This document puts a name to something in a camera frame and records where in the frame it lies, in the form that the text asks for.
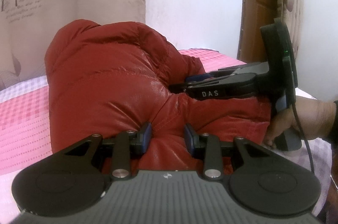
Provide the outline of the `person's right hand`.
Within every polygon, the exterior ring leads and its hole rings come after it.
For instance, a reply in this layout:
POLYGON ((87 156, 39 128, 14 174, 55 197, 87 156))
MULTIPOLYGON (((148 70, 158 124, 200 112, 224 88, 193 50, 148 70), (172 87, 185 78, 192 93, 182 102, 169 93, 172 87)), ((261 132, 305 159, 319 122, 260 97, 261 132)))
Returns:
POLYGON ((265 144, 272 146, 275 138, 292 127, 302 131, 307 140, 321 138, 337 146, 337 101, 324 102, 298 96, 295 107, 297 116, 289 108, 272 119, 263 140, 265 144))

